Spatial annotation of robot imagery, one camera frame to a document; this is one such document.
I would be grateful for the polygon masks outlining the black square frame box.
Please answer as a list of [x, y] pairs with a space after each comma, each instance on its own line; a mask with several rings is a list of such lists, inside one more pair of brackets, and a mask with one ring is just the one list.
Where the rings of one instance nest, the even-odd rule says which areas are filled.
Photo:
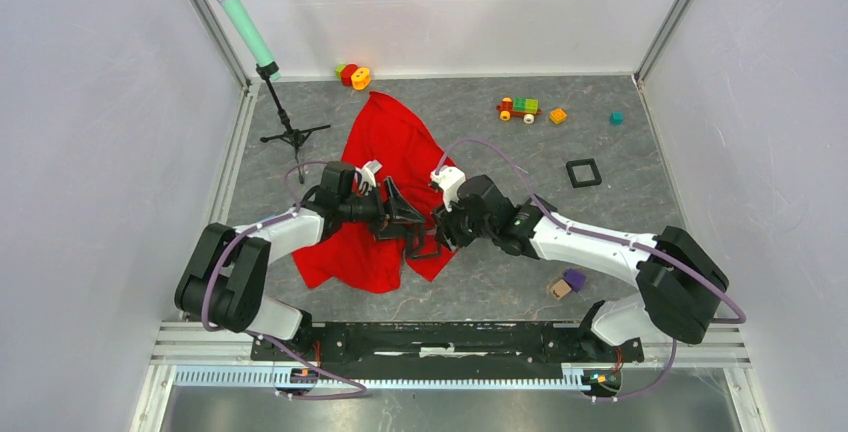
[[438, 242], [432, 251], [427, 245], [428, 234], [422, 224], [413, 224], [406, 228], [404, 255], [407, 260], [418, 261], [440, 257], [442, 245]]

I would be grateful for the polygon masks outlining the red garment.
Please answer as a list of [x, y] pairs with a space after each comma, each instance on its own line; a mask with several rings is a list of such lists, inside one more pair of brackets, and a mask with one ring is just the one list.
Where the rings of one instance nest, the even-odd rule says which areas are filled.
[[[443, 149], [417, 115], [397, 99], [371, 92], [353, 123], [341, 160], [356, 166], [379, 161], [378, 177], [392, 178], [431, 229], [432, 211], [442, 204], [442, 197], [430, 187], [430, 173], [442, 155]], [[336, 278], [352, 288], [380, 294], [400, 287], [404, 264], [432, 281], [453, 258], [431, 237], [423, 241], [422, 253], [437, 252], [437, 257], [411, 260], [405, 248], [402, 238], [378, 240], [365, 224], [347, 223], [322, 243], [294, 252], [293, 260], [309, 288]]]

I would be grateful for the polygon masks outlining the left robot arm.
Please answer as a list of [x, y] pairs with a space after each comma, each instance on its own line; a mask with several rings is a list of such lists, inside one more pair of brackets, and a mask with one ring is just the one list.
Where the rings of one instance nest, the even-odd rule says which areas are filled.
[[424, 215], [391, 178], [377, 179], [380, 168], [377, 161], [326, 162], [320, 182], [286, 212], [238, 227], [207, 225], [176, 287], [176, 308], [208, 330], [271, 336], [288, 358], [306, 357], [314, 346], [311, 317], [265, 294], [268, 267], [348, 223], [365, 225], [377, 240], [421, 234]]

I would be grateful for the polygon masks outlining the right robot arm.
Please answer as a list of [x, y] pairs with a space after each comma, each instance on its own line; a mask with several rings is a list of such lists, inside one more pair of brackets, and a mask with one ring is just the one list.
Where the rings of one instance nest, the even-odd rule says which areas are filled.
[[515, 205], [488, 176], [467, 177], [452, 166], [430, 178], [443, 200], [433, 212], [441, 245], [488, 239], [508, 255], [582, 266], [635, 288], [587, 313], [588, 326], [577, 334], [585, 357], [602, 360], [644, 334], [698, 345], [715, 323], [729, 280], [687, 231], [637, 234], [576, 222], [537, 196]]

